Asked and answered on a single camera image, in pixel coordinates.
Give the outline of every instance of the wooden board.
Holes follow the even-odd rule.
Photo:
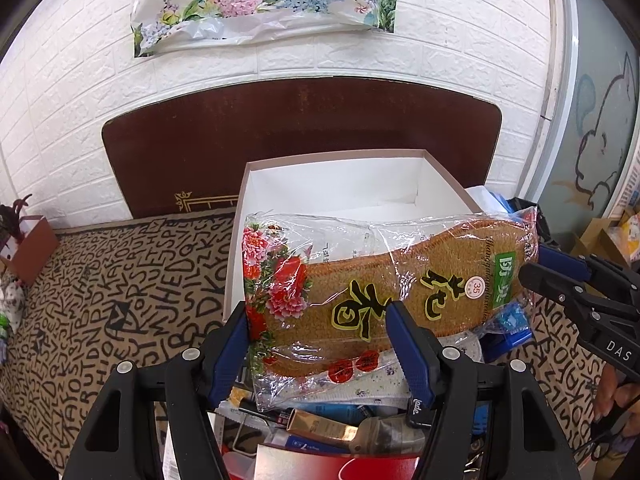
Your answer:
[[[499,108],[391,80],[258,81],[154,103],[109,120],[102,139],[134,218],[226,207],[244,165],[302,153],[425,149],[463,187],[484,184]]]

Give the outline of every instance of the human hand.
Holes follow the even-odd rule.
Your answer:
[[[624,407],[640,394],[640,384],[625,384],[618,387],[616,369],[605,364],[602,376],[598,383],[596,400],[593,405],[595,420],[609,415],[613,403]],[[635,436],[640,434],[640,402],[636,402],[630,409],[631,416],[622,429],[623,436]]]

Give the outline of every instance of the round white sticker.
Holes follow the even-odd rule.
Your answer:
[[[474,300],[484,294],[484,280],[480,276],[473,276],[466,281],[465,294]]]

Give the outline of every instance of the green object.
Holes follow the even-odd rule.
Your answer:
[[[501,253],[495,255],[494,270],[494,308],[509,303],[511,299],[511,282],[516,253]]]

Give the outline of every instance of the brown plant pot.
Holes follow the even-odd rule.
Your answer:
[[[20,218],[20,224],[23,222],[30,225],[25,232],[24,240],[19,244],[9,240],[9,246],[3,246],[0,251],[0,261],[18,278],[31,286],[53,251],[56,250],[58,239],[44,216],[23,216]]]

